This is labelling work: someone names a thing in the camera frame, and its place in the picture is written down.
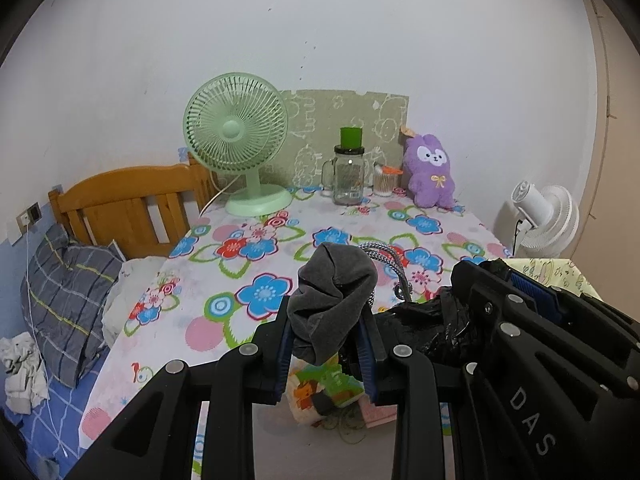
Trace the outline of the crumpled white cloth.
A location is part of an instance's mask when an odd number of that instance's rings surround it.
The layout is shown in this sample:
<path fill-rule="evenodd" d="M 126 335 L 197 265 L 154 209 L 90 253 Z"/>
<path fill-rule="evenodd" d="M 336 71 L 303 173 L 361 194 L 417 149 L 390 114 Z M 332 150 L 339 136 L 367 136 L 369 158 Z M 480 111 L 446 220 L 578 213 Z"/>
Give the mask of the crumpled white cloth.
<path fill-rule="evenodd" d="M 6 406 L 11 412 L 29 415 L 49 399 L 46 369 L 29 332 L 1 339 L 1 363 L 6 372 Z"/>

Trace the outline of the grey plaid pillow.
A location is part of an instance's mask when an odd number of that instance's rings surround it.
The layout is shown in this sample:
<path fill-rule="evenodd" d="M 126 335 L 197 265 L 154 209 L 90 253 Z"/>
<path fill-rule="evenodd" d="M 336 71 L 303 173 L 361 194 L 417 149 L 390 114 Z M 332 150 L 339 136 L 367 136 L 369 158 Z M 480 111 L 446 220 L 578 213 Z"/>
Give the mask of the grey plaid pillow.
<path fill-rule="evenodd" d="M 55 223 L 35 249 L 21 284 L 24 320 L 47 371 L 74 388 L 106 346 L 103 308 L 122 268 L 111 247 L 81 243 Z"/>

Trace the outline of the white blanket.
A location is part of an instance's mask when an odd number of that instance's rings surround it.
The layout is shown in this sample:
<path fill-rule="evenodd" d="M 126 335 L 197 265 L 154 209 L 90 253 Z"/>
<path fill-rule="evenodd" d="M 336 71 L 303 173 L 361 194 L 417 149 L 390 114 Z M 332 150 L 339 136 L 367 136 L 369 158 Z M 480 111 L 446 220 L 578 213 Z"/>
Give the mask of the white blanket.
<path fill-rule="evenodd" d="M 130 259 L 122 264 L 103 306 L 102 334 L 108 348 L 114 346 L 129 313 L 165 261 L 164 257 L 149 256 Z"/>

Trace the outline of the purple plush bunny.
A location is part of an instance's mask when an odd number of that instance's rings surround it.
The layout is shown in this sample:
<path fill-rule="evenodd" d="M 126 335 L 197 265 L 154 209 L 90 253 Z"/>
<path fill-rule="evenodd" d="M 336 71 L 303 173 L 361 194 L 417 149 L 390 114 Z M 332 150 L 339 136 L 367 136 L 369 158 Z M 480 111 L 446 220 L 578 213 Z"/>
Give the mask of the purple plush bunny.
<path fill-rule="evenodd" d="M 456 186 L 450 174 L 450 160 L 436 136 L 409 136 L 405 144 L 404 167 L 409 173 L 408 189 L 416 206 L 454 208 Z"/>

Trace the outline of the grey sock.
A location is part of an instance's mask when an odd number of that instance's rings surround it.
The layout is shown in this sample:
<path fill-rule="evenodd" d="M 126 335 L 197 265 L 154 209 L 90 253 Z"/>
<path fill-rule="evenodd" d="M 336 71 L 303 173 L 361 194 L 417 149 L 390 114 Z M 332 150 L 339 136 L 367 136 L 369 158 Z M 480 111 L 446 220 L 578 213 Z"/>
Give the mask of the grey sock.
<path fill-rule="evenodd" d="M 356 246 L 320 244 L 298 271 L 288 300 L 294 356 L 321 365 L 344 344 L 378 282 L 371 258 Z"/>

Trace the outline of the green patterned wall board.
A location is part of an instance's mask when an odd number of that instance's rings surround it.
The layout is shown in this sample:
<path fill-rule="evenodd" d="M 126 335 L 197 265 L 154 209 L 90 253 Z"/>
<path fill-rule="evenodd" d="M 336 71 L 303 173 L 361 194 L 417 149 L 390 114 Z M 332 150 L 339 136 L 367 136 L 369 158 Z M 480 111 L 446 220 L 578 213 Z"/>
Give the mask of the green patterned wall board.
<path fill-rule="evenodd" d="M 407 121 L 408 96 L 352 90 L 285 90 L 288 137 L 260 170 L 267 182 L 296 188 L 321 183 L 322 165 L 334 156 L 341 128 L 362 130 L 364 177 L 372 183 L 376 164 L 399 167 L 404 147 L 399 129 Z"/>

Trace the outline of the wall power socket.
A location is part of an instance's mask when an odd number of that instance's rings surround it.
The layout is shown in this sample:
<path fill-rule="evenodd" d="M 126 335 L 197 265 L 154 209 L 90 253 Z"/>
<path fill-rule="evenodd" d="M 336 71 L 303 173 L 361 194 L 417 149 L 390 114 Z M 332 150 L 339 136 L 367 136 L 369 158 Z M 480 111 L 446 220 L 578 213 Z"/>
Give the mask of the wall power socket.
<path fill-rule="evenodd" d="M 38 203 L 33 203 L 25 211 L 16 217 L 16 223 L 20 232 L 25 234 L 35 223 L 42 218 L 41 209 Z"/>

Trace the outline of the floral tablecloth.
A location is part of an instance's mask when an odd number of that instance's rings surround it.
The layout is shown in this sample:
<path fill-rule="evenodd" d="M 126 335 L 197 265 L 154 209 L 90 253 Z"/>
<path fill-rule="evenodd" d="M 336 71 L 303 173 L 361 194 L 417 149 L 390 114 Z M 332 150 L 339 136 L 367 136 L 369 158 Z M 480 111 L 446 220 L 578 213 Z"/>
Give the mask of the floral tablecloth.
<path fill-rule="evenodd" d="M 460 204 L 421 209 L 404 191 L 368 192 L 360 205 L 344 207 L 318 188 L 294 188 L 288 208 L 249 219 L 226 214 L 222 200 L 210 206 L 130 301 L 82 415 L 80 448 L 93 444 L 162 365 L 213 361 L 273 321 L 321 243 L 393 246 L 420 302 L 449 285 L 458 261 L 511 255 Z M 368 429 L 356 408 L 313 427 L 296 422 L 286 398 L 254 406 L 256 478 L 389 479 L 395 425 Z"/>

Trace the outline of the green orange snack packet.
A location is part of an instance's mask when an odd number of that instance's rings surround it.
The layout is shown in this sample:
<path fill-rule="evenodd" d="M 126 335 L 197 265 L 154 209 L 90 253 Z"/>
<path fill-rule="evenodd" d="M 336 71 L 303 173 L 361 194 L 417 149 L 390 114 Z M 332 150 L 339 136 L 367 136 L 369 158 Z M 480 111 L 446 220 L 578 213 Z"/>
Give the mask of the green orange snack packet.
<path fill-rule="evenodd" d="M 319 366 L 293 356 L 285 394 L 296 422 L 313 425 L 358 401 L 364 388 L 362 382 L 343 372 L 337 354 Z"/>

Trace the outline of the black plastic bag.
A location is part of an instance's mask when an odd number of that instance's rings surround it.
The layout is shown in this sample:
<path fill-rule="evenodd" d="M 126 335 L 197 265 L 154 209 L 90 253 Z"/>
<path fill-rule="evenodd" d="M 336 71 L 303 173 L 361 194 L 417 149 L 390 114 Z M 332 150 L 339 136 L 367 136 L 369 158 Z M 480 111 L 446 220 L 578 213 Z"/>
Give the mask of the black plastic bag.
<path fill-rule="evenodd" d="M 441 360 L 460 349 L 471 333 L 469 309 L 451 287 L 442 287 L 423 304 L 396 304 L 374 319 L 382 336 Z"/>

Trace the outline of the green desk fan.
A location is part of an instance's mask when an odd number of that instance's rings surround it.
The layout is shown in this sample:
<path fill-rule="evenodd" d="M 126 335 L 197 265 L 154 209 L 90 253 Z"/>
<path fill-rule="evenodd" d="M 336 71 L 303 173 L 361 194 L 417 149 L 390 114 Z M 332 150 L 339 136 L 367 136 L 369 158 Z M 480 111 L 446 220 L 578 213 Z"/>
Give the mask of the green desk fan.
<path fill-rule="evenodd" d="M 226 211 L 238 217 L 273 214 L 292 202 L 281 185 L 262 183 L 259 169 L 288 135 L 288 110 L 270 82 L 225 73 L 203 84 L 186 104 L 183 136 L 193 157 L 215 174 L 237 174 L 245 186 L 230 195 Z"/>

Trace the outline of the yellow cartoon storage box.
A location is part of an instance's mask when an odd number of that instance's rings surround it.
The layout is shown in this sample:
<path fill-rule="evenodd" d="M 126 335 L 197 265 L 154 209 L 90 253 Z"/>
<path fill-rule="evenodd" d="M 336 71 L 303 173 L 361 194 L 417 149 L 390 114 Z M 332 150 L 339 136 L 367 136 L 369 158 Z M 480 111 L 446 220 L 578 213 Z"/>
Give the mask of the yellow cartoon storage box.
<path fill-rule="evenodd" d="M 570 259 L 507 258 L 506 264 L 544 286 L 555 286 L 577 296 L 587 294 L 600 299 L 600 295 Z"/>

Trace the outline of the glass mason jar mug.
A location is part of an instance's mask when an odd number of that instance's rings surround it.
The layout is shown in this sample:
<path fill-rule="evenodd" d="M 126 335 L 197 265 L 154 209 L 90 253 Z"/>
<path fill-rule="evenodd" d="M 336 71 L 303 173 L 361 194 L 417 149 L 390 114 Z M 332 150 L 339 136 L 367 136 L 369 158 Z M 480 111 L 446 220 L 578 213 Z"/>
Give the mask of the glass mason jar mug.
<path fill-rule="evenodd" d="M 334 155 L 322 165 L 322 192 L 338 206 L 362 202 L 364 188 L 364 148 L 334 146 Z"/>

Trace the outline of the green cup on jar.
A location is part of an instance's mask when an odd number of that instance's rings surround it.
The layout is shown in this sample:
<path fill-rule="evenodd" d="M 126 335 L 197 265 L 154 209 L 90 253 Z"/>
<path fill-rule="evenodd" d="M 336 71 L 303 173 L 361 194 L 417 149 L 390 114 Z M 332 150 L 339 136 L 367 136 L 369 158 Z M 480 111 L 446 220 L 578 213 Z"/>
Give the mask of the green cup on jar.
<path fill-rule="evenodd" d="M 362 129 L 360 127 L 342 127 L 340 147 L 344 150 L 358 150 L 362 147 Z"/>

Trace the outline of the white floor fan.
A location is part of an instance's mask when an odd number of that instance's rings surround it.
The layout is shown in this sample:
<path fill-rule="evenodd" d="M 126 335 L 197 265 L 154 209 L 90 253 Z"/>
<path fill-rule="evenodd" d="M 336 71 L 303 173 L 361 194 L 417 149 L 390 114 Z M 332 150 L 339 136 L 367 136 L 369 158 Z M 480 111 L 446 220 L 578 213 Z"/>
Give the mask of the white floor fan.
<path fill-rule="evenodd" d="M 536 188 L 521 181 L 512 191 L 518 212 L 512 254 L 532 258 L 558 258 L 570 246 L 579 226 L 579 208 L 567 188 L 549 185 Z"/>

